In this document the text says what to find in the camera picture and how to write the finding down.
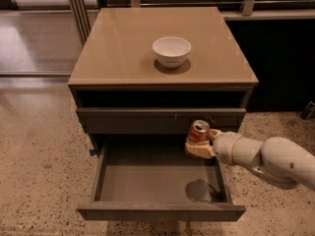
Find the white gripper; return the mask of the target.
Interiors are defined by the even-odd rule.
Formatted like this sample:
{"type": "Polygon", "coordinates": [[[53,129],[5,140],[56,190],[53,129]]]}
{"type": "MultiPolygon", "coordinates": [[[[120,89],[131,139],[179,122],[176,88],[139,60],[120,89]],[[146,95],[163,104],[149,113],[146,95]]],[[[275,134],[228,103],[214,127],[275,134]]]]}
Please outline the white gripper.
{"type": "Polygon", "coordinates": [[[241,138],[241,135],[234,132],[222,133],[218,129],[210,129],[208,132],[209,140],[213,142],[211,146],[209,141],[199,143],[185,143],[186,152],[192,156],[198,156],[206,159],[211,159],[216,155],[220,163],[233,165],[232,151],[236,142],[241,138]]]}

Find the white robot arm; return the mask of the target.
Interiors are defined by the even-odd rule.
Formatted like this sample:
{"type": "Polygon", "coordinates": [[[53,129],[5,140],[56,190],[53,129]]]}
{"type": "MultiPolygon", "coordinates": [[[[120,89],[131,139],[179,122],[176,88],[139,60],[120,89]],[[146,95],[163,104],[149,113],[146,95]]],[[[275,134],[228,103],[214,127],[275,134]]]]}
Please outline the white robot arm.
{"type": "Polygon", "coordinates": [[[220,163],[241,166],[281,189],[302,184],[315,190],[315,156],[286,138],[271,137],[261,142],[234,132],[190,131],[185,149],[190,155],[215,157],[220,163]]]}

